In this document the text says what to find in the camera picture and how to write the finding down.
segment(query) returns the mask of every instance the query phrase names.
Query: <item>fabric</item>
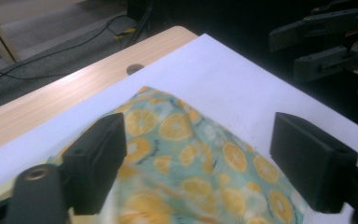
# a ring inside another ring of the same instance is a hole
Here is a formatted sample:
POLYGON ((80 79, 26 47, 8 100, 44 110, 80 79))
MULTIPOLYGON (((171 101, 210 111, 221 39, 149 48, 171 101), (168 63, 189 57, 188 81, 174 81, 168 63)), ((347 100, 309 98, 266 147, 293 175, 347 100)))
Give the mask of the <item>fabric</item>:
POLYGON ((287 178, 180 99, 142 88, 112 113, 128 143, 116 223, 302 223, 307 205, 287 178))

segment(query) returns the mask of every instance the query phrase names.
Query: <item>green cloth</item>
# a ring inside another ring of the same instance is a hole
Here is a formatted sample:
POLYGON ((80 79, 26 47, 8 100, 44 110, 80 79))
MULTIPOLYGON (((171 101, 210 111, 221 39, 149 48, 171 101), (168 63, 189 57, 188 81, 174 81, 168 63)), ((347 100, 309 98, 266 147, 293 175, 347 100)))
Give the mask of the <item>green cloth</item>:
POLYGON ((185 102, 142 88, 118 112, 128 155, 117 223, 302 223, 307 205, 287 178, 185 102))

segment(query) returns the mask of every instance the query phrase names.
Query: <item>lemon print cloth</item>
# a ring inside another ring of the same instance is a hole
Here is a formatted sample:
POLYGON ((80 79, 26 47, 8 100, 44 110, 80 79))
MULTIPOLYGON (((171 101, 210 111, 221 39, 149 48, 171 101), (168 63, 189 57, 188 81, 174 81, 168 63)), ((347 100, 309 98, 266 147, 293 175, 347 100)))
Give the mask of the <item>lemon print cloth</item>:
POLYGON ((142 88, 112 113, 124 114, 128 148, 116 223, 302 223, 306 204, 287 178, 182 100, 142 88))

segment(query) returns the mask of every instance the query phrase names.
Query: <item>white table surface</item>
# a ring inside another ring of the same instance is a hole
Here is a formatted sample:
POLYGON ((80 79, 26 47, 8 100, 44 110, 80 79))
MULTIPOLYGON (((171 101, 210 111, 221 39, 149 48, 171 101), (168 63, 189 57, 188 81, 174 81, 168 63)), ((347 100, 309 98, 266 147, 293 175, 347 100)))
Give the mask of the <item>white table surface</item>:
MULTIPOLYGON (((0 147, 0 185, 60 151, 94 120, 125 103, 143 86, 183 99, 267 158, 276 112, 306 119, 358 151, 357 124, 202 35, 0 147)), ((341 214, 329 216, 308 209, 304 223, 349 223, 350 216, 348 206, 341 214)))

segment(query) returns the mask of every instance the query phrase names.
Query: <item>black cable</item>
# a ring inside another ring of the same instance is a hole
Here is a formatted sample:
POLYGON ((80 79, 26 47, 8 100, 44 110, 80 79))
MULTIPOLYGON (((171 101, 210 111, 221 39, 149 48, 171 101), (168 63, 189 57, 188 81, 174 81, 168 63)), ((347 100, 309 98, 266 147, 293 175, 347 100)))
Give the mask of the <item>black cable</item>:
POLYGON ((69 75, 69 74, 57 74, 57 75, 43 76, 43 77, 13 77, 13 76, 9 75, 8 73, 10 73, 10 72, 12 72, 13 70, 16 70, 16 69, 18 69, 18 68, 20 68, 20 67, 23 67, 24 65, 27 65, 27 64, 29 64, 29 63, 34 63, 34 62, 39 61, 39 60, 41 60, 41 59, 45 59, 45 58, 47 58, 47 57, 50 57, 50 56, 52 56, 52 55, 59 54, 59 53, 62 53, 62 52, 64 52, 64 51, 67 51, 67 50, 70 50, 70 49, 75 49, 75 48, 77 48, 77 47, 83 46, 83 45, 89 43, 91 40, 93 40, 93 39, 95 39, 96 37, 98 37, 98 36, 99 36, 100 34, 102 34, 106 29, 108 29, 108 30, 109 30, 110 32, 112 32, 113 34, 117 35, 115 32, 113 32, 111 29, 109 29, 109 26, 110 26, 115 20, 117 20, 117 19, 119 19, 119 18, 123 18, 123 17, 127 17, 127 15, 120 15, 120 16, 114 17, 113 19, 111 19, 110 21, 108 21, 108 22, 106 23, 106 25, 104 26, 104 28, 103 28, 97 35, 94 35, 94 36, 91 37, 90 39, 88 39, 88 40, 86 40, 86 41, 84 41, 84 42, 82 42, 82 43, 80 43, 80 44, 74 45, 74 46, 72 46, 72 47, 70 47, 70 48, 67 48, 67 49, 61 49, 61 50, 52 52, 52 53, 50 53, 50 54, 44 55, 44 56, 42 56, 42 57, 40 57, 40 58, 33 59, 33 60, 31 60, 31 61, 29 61, 29 62, 26 62, 26 63, 19 64, 19 65, 15 66, 15 67, 9 69, 9 70, 6 71, 5 73, 0 72, 0 77, 10 77, 10 78, 18 79, 18 80, 32 80, 32 79, 39 79, 39 78, 60 77, 60 76, 69 75))

